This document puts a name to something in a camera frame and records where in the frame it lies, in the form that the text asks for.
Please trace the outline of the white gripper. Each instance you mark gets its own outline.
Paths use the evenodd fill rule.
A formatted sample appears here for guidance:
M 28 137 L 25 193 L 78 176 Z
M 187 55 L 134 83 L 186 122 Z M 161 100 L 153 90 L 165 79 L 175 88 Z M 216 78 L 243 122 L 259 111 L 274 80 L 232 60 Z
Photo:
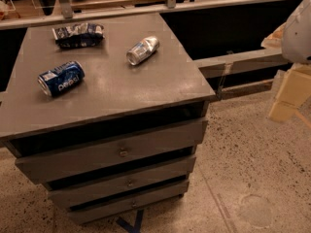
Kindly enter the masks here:
M 266 49 L 282 47 L 283 56 L 293 63 L 284 74 L 268 113 L 269 119 L 284 122 L 311 96 L 311 0 L 302 0 L 286 24 L 276 28 L 260 45 Z

